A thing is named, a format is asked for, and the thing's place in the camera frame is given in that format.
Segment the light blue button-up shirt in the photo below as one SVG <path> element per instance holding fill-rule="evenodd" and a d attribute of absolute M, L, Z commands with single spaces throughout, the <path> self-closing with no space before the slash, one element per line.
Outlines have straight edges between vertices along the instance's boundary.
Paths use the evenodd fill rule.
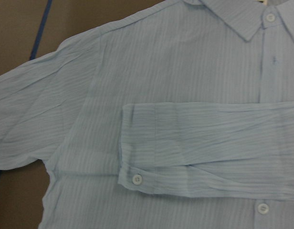
<path fill-rule="evenodd" d="M 0 170 L 41 229 L 294 229 L 294 0 L 166 0 L 0 76 Z"/>

